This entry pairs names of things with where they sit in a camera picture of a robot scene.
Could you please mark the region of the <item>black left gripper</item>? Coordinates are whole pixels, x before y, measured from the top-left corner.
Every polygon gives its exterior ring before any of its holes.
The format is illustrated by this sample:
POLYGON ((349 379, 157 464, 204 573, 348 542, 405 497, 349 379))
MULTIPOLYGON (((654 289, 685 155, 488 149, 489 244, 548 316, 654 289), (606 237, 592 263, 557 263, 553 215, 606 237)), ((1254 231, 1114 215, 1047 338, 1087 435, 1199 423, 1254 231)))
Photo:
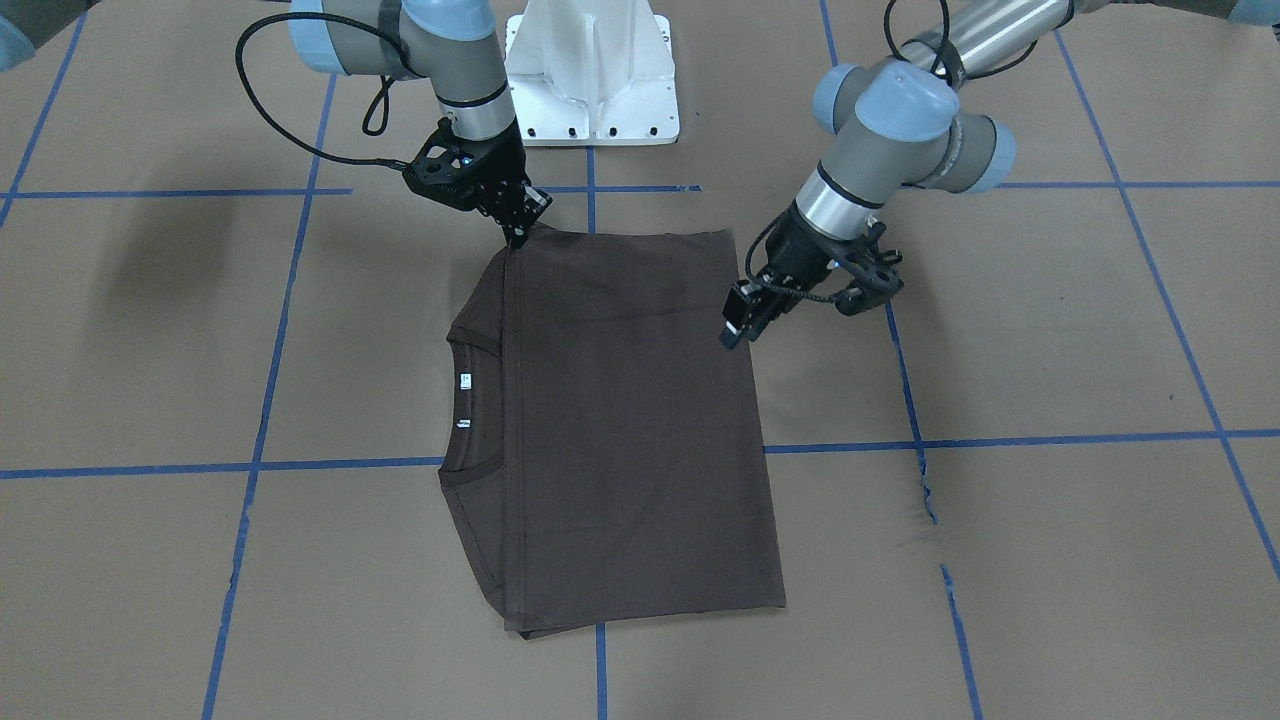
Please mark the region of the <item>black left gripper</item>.
POLYGON ((902 287, 902 254, 883 250, 886 224, 865 223, 849 241, 818 231, 788 206, 759 233, 742 261, 745 277, 731 287, 719 341, 736 348, 759 340, 767 327, 801 301, 828 304, 844 316, 886 305, 902 287))

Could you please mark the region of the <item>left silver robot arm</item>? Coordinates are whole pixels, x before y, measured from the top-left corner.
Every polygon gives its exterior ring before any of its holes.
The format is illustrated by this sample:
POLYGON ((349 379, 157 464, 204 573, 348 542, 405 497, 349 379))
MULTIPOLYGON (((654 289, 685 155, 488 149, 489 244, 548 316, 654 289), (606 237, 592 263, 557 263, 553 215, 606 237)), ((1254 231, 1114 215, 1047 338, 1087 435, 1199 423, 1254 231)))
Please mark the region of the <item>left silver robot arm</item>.
POLYGON ((879 210, 902 188, 980 193, 1009 176, 1010 128, 963 111, 959 90, 1009 70, 1047 33, 1100 1, 974 1, 869 67, 840 64, 815 87, 813 115, 835 141, 794 201, 756 237, 765 264, 745 266, 726 299, 721 343, 756 340, 797 304, 854 316, 901 288, 883 250, 879 210))

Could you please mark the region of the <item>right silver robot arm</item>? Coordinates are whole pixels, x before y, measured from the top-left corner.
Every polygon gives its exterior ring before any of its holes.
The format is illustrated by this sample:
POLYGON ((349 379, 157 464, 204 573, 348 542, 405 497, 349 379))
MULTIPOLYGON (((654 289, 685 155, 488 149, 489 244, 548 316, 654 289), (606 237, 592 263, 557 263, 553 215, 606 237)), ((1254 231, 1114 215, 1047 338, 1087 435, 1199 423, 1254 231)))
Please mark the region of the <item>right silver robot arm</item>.
POLYGON ((532 187, 497 20, 486 1, 292 1, 287 24, 311 69, 428 79, 440 110, 411 161, 416 195, 490 217, 521 249, 550 196, 532 187))

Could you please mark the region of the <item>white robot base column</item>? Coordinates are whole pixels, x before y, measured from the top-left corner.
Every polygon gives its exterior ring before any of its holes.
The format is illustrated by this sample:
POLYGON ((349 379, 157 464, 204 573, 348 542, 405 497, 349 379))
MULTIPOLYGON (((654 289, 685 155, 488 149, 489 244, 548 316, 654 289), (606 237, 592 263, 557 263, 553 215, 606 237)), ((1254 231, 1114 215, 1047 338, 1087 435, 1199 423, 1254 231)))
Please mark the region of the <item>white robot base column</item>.
POLYGON ((672 26, 649 1, 530 1, 500 38, 526 146, 678 141, 672 26))

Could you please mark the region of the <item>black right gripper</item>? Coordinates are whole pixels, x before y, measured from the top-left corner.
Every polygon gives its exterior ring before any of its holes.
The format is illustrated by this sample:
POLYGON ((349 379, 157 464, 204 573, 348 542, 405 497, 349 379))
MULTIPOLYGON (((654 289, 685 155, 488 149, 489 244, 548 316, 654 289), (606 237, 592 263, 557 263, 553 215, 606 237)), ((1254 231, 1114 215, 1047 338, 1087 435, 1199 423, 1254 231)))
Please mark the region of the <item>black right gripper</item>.
POLYGON ((454 122, 442 118, 412 161, 402 170, 417 196, 460 211, 477 211, 502 229, 509 249, 518 250, 550 206, 552 197, 532 186, 518 122, 497 136, 465 138, 454 122))

